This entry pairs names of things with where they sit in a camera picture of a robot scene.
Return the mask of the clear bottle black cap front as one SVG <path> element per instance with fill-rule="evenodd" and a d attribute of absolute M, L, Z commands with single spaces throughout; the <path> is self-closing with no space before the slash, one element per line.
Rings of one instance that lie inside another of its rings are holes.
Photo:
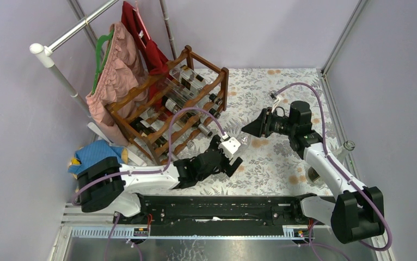
<path fill-rule="evenodd" d="M 183 88 L 182 90 L 182 96 L 184 97 L 185 101 L 189 101 L 191 99 L 196 98 L 198 94 L 198 92 L 188 90 L 186 88 Z M 218 119 L 220 117 L 220 113 L 217 111 L 217 109 L 219 105 L 221 105 L 222 99 L 218 98 L 215 94 L 208 94 L 202 97 L 201 100 L 198 101 L 195 106 L 202 109 L 207 103 L 212 103 L 212 105 L 206 110 Z"/>

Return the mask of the clear bottle black cap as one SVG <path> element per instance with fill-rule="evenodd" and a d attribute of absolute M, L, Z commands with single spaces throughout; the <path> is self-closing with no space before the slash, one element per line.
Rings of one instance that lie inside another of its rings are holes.
<path fill-rule="evenodd" d="M 205 85 L 207 85 L 205 78 L 184 64 L 171 69 L 170 75 L 178 80 L 184 87 L 198 93 L 200 93 Z"/>
<path fill-rule="evenodd" d="M 185 101 L 189 101 L 191 99 L 196 98 L 198 94 L 198 92 L 188 90 L 186 88 L 183 88 L 182 90 L 182 96 L 184 97 Z M 202 109 L 207 103 L 212 103 L 212 105 L 206 110 L 218 119 L 220 117 L 220 113 L 217 111 L 217 109 L 219 105 L 221 105 L 222 99 L 218 98 L 215 94 L 208 94 L 202 97 L 201 100 L 198 101 L 195 106 Z"/>

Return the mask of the green wine bottle brown label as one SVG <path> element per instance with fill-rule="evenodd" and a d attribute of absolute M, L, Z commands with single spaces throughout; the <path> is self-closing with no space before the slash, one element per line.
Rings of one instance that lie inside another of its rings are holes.
<path fill-rule="evenodd" d="M 133 129 L 135 129 L 135 131 L 137 131 L 143 137 L 148 137 L 149 135 L 156 132 L 156 130 L 141 117 L 137 117 L 136 119 L 134 119 L 130 123 L 130 126 Z M 165 145 L 166 143 L 167 143 L 166 138 L 159 137 L 152 143 L 152 145 L 154 148 L 159 148 Z"/>

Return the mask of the clear tall bottle back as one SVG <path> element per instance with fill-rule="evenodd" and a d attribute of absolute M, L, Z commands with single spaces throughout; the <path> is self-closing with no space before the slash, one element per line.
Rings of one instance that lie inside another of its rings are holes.
<path fill-rule="evenodd" d="M 239 146 L 239 149 L 238 149 L 239 153 L 245 152 L 250 147 L 250 144 L 252 142 L 252 136 L 250 134 L 247 134 L 247 133 L 244 133 L 244 132 L 241 132 L 236 137 L 236 139 L 240 143 L 240 146 Z"/>

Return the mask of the clear round bottle back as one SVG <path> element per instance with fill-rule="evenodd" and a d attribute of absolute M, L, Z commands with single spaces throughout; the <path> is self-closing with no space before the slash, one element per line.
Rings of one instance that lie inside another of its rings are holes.
<path fill-rule="evenodd" d="M 181 110 L 188 102 L 185 101 L 182 96 L 182 90 L 186 87 L 181 84 L 177 84 L 168 78 L 158 81 L 156 83 L 156 88 L 158 91 L 165 92 L 162 97 L 162 104 L 173 114 Z"/>

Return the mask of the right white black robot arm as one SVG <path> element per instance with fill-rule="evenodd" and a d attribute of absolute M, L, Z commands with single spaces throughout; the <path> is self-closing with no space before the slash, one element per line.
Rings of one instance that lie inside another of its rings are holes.
<path fill-rule="evenodd" d="M 312 128 L 308 103 L 292 102 L 287 116 L 279 116 L 271 107 L 264 108 L 258 118 L 241 131 L 258 138 L 267 138 L 273 133 L 287 136 L 292 150 L 331 190 L 335 203 L 318 196 L 304 197 L 291 207 L 292 221 L 303 224 L 310 218 L 317 220 L 330 226 L 343 244 L 384 234 L 382 192 L 357 180 L 327 151 L 323 137 Z"/>

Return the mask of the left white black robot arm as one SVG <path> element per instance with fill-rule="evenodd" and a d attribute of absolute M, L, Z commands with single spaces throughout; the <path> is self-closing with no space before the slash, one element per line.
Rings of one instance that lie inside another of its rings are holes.
<path fill-rule="evenodd" d="M 243 162 L 244 148 L 240 139 L 215 135 L 203 153 L 167 165 L 131 166 L 107 157 L 78 174 L 78 191 L 71 202 L 84 213 L 111 210 L 141 223 L 147 210 L 137 190 L 190 188 L 219 173 L 231 177 Z"/>

